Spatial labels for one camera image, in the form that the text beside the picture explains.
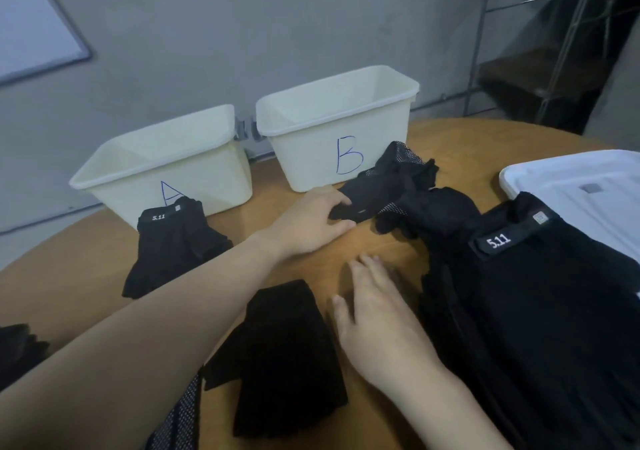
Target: white plastic bin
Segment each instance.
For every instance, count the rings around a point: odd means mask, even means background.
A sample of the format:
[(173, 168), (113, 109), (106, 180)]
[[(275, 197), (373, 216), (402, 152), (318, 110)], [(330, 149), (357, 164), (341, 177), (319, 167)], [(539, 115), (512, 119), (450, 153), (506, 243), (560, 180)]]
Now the white plastic bin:
[(261, 98), (267, 136), (296, 192), (352, 179), (390, 142), (405, 141), (420, 84), (388, 66), (370, 66)]
[(187, 196), (205, 215), (252, 195), (244, 150), (233, 140), (234, 107), (223, 105), (108, 140), (69, 181), (136, 228), (145, 209)]

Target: metal rack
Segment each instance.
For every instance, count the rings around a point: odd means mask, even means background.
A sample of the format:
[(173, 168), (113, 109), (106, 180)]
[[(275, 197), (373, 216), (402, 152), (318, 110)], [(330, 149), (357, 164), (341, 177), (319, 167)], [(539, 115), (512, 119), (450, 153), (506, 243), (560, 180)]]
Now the metal rack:
[[(487, 8), (488, 2), (489, 0), (483, 0), (482, 2), (482, 9), (480, 12), (480, 18), (478, 19), (478, 26), (477, 26), (477, 31), (476, 31), (476, 42), (474, 45), (474, 51), (473, 51), (473, 55), (472, 55), (472, 60), (471, 60), (471, 69), (469, 72), (469, 82), (467, 85), (467, 91), (465, 94), (465, 106), (464, 106), (464, 111), (463, 111), (463, 115), (464, 116), (469, 116), (469, 105), (470, 105), (470, 101), (471, 101), (471, 96), (473, 95), (474, 92), (477, 91), (477, 88), (475, 87), (475, 83), (476, 83), (476, 76), (477, 76), (477, 71), (478, 71), (478, 64), (477, 64), (477, 60), (478, 60), (478, 55), (480, 52), (480, 46), (482, 43), (482, 37), (483, 37), (483, 32), (484, 32), (484, 19), (486, 17), (486, 15), (488, 13), (492, 13), (492, 12), (496, 12), (498, 10), (505, 10), (508, 8), (512, 8), (512, 7), (517, 7), (517, 6), (521, 6), (524, 4), (528, 4), (528, 3), (532, 3), (532, 2), (536, 2), (539, 0), (525, 0), (519, 3), (515, 3), (515, 4), (510, 4), (507, 6), (501, 6), (501, 7), (494, 7), (494, 8)], [(613, 14), (613, 7), (614, 4), (617, 0), (605, 0), (605, 9), (603, 14), (597, 16), (597, 17), (592, 17), (592, 18), (586, 18), (583, 19), (584, 16), (584, 11), (586, 9), (587, 3), (589, 0), (578, 0), (578, 3), (575, 7), (575, 9), (573, 10), (573, 16), (569, 25), (569, 28), (566, 32), (566, 34), (564, 35), (564, 40), (563, 40), (563, 44), (560, 48), (560, 52), (558, 53), (558, 57), (556, 59), (555, 65), (553, 67), (553, 71), (551, 73), (548, 85), (545, 89), (540, 90), (540, 98), (541, 98), (541, 103), (540, 103), (540, 107), (538, 108), (538, 112), (536, 114), (535, 117), (535, 122), (536, 123), (541, 123), (544, 120), (545, 114), (547, 112), (547, 108), (549, 105), (549, 102), (554, 99), (554, 93), (556, 91), (556, 86), (558, 83), (558, 80), (563, 72), (567, 57), (569, 55), (569, 51), (572, 48), (574, 39), (575, 39), (575, 35), (576, 32), (578, 30), (578, 28), (583, 25), (583, 24), (587, 24), (590, 22), (595, 22), (597, 20), (601, 20), (604, 19), (605, 20), (605, 30), (604, 30), (604, 37), (603, 37), (603, 59), (606, 59), (609, 55), (609, 42), (610, 42), (610, 37), (611, 37), (611, 18), (614, 15), (618, 15), (619, 13), (626, 13), (628, 11), (633, 11), (634, 9), (637, 8), (633, 8), (633, 9), (628, 9), (628, 10), (624, 10), (619, 12), (618, 14)], [(558, 14), (558, 10), (559, 10), (559, 1), (556, 4), (556, 6), (554, 7), (554, 9), (552, 10), (552, 15), (549, 21), (549, 26), (548, 26), (548, 30), (549, 32), (551, 32), (553, 30), (553, 26), (555, 25), (556, 22), (556, 18), (557, 18), (557, 14)]]

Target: wooden table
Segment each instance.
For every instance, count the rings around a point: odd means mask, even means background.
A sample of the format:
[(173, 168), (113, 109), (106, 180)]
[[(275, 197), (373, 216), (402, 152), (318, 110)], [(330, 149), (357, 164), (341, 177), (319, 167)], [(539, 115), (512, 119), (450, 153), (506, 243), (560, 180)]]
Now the wooden table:
[[(496, 120), (447, 119), (414, 122), (409, 147), (440, 167), (438, 186), (470, 196), (481, 211), (506, 197), (498, 173), (510, 164), (599, 150), (595, 140), (551, 128)], [(209, 218), (234, 243), (267, 227), (297, 199), (276, 160), (252, 166), (253, 197), (244, 205)], [(136, 260), (138, 234), (105, 209), (68, 227), (0, 273), (0, 326), (28, 322), (32, 331), (59, 349), (78, 334), (129, 303), (121, 297)], [(304, 278), (321, 311), (336, 292), (349, 290), (345, 262), (359, 252), (380, 255), (410, 285), (419, 287), (427, 271), (420, 242), (396, 234), (379, 236), (370, 221), (319, 251), (284, 263), (264, 286)], [(200, 448), (208, 449), (395, 449), (421, 447), (397, 411), (370, 388), (342, 358), (349, 404), (316, 427), (286, 440), (233, 438), (232, 424), (240, 384), (233, 381), (203, 393)]]

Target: whiteboard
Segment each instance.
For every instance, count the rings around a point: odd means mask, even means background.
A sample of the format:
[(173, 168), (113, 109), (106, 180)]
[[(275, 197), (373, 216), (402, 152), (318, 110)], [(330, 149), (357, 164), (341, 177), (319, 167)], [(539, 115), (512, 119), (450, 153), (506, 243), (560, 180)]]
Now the whiteboard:
[(0, 0), (0, 84), (89, 57), (53, 0)]

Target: left hand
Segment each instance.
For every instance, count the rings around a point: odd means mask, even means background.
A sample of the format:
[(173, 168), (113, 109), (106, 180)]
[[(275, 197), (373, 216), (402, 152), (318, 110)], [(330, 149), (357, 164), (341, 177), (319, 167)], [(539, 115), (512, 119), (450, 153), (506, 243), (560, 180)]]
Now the left hand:
[(295, 202), (265, 231), (278, 247), (281, 258), (310, 253), (356, 226), (343, 220), (327, 224), (333, 206), (351, 204), (349, 198), (331, 186), (316, 187)]

